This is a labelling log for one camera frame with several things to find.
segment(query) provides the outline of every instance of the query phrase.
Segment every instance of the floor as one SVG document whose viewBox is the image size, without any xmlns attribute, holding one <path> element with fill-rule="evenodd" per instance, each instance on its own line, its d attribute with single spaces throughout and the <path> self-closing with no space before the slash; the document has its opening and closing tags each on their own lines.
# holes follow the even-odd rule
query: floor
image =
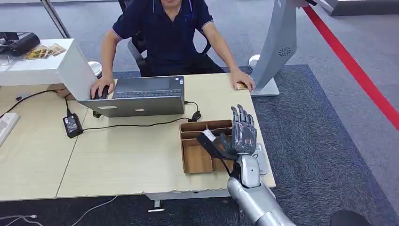
<svg viewBox="0 0 399 226">
<path fill-rule="evenodd" d="M 261 51 L 270 23 L 272 0 L 206 0 L 215 24 L 226 38 L 238 65 Z M 102 36 L 121 13 L 117 2 L 56 3 L 71 36 L 78 39 L 88 60 L 100 61 Z M 399 15 L 329 17 L 316 12 L 362 66 L 380 91 L 399 110 Z M 6 31 L 31 31 L 42 39 L 61 38 L 40 4 L 2 5 Z M 399 133 L 361 89 L 325 43 L 303 10 L 297 10 L 298 51 L 288 64 L 308 65 L 378 184 L 399 213 Z M 195 36 L 198 49 L 205 46 Z M 115 71 L 137 70 L 126 48 L 118 46 Z M 209 55 L 223 62 L 213 50 Z"/>
</svg>

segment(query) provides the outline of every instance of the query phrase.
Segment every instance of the man's arm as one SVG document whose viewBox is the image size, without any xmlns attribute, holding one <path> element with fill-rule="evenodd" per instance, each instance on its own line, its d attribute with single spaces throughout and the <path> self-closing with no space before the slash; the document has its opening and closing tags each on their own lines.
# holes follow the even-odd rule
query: man's arm
<svg viewBox="0 0 399 226">
<path fill-rule="evenodd" d="M 237 67 L 226 41 L 217 31 L 215 24 L 212 21 L 208 22 L 202 27 L 202 30 L 213 49 L 229 67 L 233 88 L 236 89 L 237 82 L 241 81 L 246 84 L 249 90 L 253 90 L 255 88 L 254 81 Z"/>
<path fill-rule="evenodd" d="M 98 89 L 98 96 L 103 93 L 104 86 L 109 86 L 108 93 L 113 91 L 115 82 L 113 80 L 112 66 L 115 58 L 116 46 L 121 38 L 114 31 L 108 31 L 105 34 L 103 45 L 101 46 L 101 60 L 103 63 L 103 75 L 91 87 L 91 96 L 94 98 Z"/>
</svg>

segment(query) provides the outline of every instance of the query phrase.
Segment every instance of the silver robotic arm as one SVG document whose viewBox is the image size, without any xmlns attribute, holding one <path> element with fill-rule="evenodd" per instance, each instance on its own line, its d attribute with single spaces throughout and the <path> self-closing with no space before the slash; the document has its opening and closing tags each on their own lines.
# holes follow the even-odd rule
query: silver robotic arm
<svg viewBox="0 0 399 226">
<path fill-rule="evenodd" d="M 260 179 L 255 157 L 240 155 L 241 177 L 230 177 L 227 190 L 249 221 L 257 226 L 295 226 L 276 201 L 276 196 Z"/>
<path fill-rule="evenodd" d="M 227 190 L 245 212 L 249 221 L 257 226 L 295 226 L 285 215 L 273 192 L 262 182 L 259 164 L 252 154 L 256 149 L 254 119 L 238 105 L 233 112 L 231 140 L 224 133 L 220 142 L 224 150 L 217 147 L 216 137 L 210 130 L 203 131 L 197 140 L 213 158 L 234 160 L 233 171 L 228 171 Z"/>
</svg>

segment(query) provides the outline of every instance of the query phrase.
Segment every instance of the man's right hand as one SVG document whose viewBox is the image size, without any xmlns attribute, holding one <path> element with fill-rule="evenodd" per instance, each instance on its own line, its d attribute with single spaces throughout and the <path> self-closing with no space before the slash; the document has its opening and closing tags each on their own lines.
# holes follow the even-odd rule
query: man's right hand
<svg viewBox="0 0 399 226">
<path fill-rule="evenodd" d="M 113 80 L 113 75 L 105 76 L 103 75 L 100 79 L 98 79 L 91 87 L 91 98 L 94 98 L 96 95 L 96 90 L 98 89 L 98 96 L 101 97 L 103 95 L 104 86 L 109 86 L 108 94 L 112 93 L 113 88 L 115 87 L 115 81 Z"/>
</svg>

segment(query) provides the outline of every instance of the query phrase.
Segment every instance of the gray laptop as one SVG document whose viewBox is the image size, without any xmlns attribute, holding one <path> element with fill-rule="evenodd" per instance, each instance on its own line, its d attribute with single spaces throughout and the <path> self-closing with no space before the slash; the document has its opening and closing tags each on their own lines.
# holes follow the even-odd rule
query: gray laptop
<svg viewBox="0 0 399 226">
<path fill-rule="evenodd" d="M 111 98 L 78 102 L 107 117 L 183 114 L 184 78 L 118 79 Z"/>
</svg>

